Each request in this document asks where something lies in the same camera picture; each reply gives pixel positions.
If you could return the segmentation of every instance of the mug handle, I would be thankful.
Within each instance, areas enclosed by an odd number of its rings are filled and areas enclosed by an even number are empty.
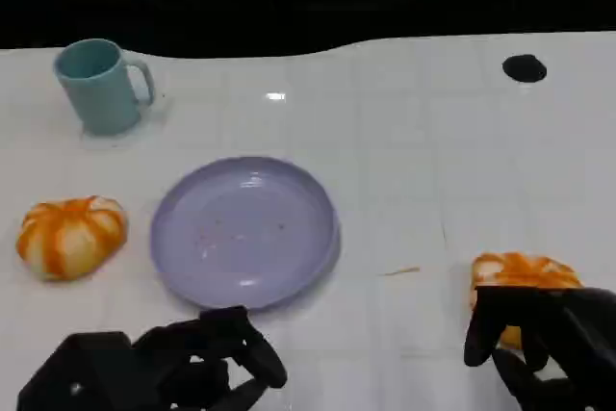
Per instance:
[[[147,67],[145,62],[137,58],[125,58],[124,62],[127,66],[134,66],[141,74],[143,74],[143,78],[145,79],[145,84],[147,85],[147,92],[149,93],[149,97],[144,101],[147,106],[150,106],[154,102],[154,98],[156,98],[156,88],[154,87],[154,79],[152,78],[152,73],[150,72],[150,68]]]

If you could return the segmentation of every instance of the purple plate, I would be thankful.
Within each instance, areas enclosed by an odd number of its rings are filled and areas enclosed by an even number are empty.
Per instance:
[[[305,170],[271,158],[223,159],[184,177],[152,221],[152,258],[178,295],[211,308],[264,308],[330,269],[336,212]]]

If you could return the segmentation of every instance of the tile grout line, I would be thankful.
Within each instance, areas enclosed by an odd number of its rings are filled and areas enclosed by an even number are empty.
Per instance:
[[[450,241],[448,240],[447,235],[447,224],[446,224],[446,210],[445,210],[445,201],[443,199],[442,185],[440,181],[440,169],[439,169],[439,157],[438,157],[438,148],[437,141],[434,135],[434,125],[432,121],[432,113],[430,111],[430,104],[433,100],[433,95],[431,90],[424,85],[426,81],[425,76],[425,63],[423,57],[421,59],[421,65],[419,65],[416,69],[418,74],[417,79],[417,94],[421,100],[421,109],[422,109],[422,118],[425,126],[425,138],[427,142],[427,149],[430,153],[430,160],[432,165],[432,177],[433,177],[433,188],[434,188],[434,200],[436,201],[438,214],[439,214],[439,222],[441,225],[441,233],[443,236],[443,249],[445,250],[447,259],[451,259],[451,254],[449,252]]]
[[[222,82],[220,83],[220,101],[217,104],[217,112],[216,112],[216,150],[218,152],[222,152],[224,150],[224,111],[231,104],[231,89],[229,87],[229,75],[228,70],[225,68],[222,73],[222,77],[220,79]]]
[[[360,214],[360,230],[364,236],[370,236],[365,233],[366,227],[366,201],[365,195],[363,192],[366,190],[366,181],[362,176],[362,171],[364,167],[364,163],[367,162],[365,146],[363,143],[360,143],[361,140],[361,121],[362,121],[362,104],[364,102],[364,95],[359,90],[359,76],[357,75],[357,62],[356,60],[349,61],[350,66],[350,83],[351,83],[351,95],[354,103],[354,112],[353,117],[354,121],[354,131],[353,136],[355,138],[354,141],[354,149],[357,152],[357,179],[358,179],[358,211]],[[369,255],[364,255],[365,259],[370,259]],[[362,262],[364,266],[369,269],[369,272],[372,272],[374,269],[372,265],[369,265],[369,260],[365,260]],[[376,409],[385,409],[385,391],[384,391],[384,382],[383,382],[383,365],[380,361],[380,351],[382,350],[382,342],[380,335],[380,324],[382,320],[382,316],[380,313],[380,304],[378,301],[378,290],[376,288],[377,282],[370,282],[365,285],[365,302],[366,302],[366,329],[368,331],[368,339],[370,342],[368,358],[371,366],[371,385],[372,385],[372,397],[374,399],[374,405]]]
[[[520,173],[518,164],[516,163],[515,156],[513,154],[513,149],[511,146],[511,139],[507,135],[507,131],[506,131],[506,121],[504,120],[504,112],[503,112],[503,107],[502,107],[504,94],[501,92],[501,90],[498,87],[495,87],[493,85],[491,79],[489,78],[485,50],[482,50],[480,52],[477,51],[477,53],[479,56],[479,66],[481,70],[481,78],[484,81],[484,85],[486,89],[497,100],[494,102],[494,104],[496,105],[495,122],[498,124],[499,126],[498,128],[500,129],[498,136],[500,136],[501,138],[502,150],[505,153],[506,162],[510,168],[510,171],[512,172],[512,175],[510,176],[510,178],[514,180],[513,181],[514,194],[516,197],[517,205],[520,207],[520,212],[522,214],[522,218],[524,222],[523,223],[524,233],[527,239],[526,245],[530,247],[530,249],[510,249],[510,250],[521,250],[523,252],[529,252],[529,251],[532,251],[534,248],[537,248],[539,245],[539,242],[538,242],[538,237],[534,231],[536,227],[532,226],[532,223],[534,222],[534,217],[533,217],[533,214],[530,208],[528,194],[526,192],[526,189],[524,188],[524,183],[522,181],[522,175]]]

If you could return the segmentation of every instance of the toy pumpkin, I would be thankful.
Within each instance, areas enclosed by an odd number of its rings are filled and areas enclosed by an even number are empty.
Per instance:
[[[527,256],[519,252],[486,253],[473,261],[471,309],[477,302],[477,286],[530,286],[544,289],[581,288],[572,268],[544,256]],[[500,335],[506,347],[522,348],[518,326],[507,326]]]
[[[38,277],[75,279],[124,244],[127,224],[119,204],[105,197],[42,202],[26,214],[16,249]]]

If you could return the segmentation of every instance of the crumb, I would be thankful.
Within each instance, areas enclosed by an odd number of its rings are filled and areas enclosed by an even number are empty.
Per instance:
[[[404,274],[404,273],[416,273],[420,270],[419,267],[408,267],[406,269],[400,269],[397,271],[392,271],[391,273],[383,273],[381,274],[381,276],[396,276],[397,274]]]

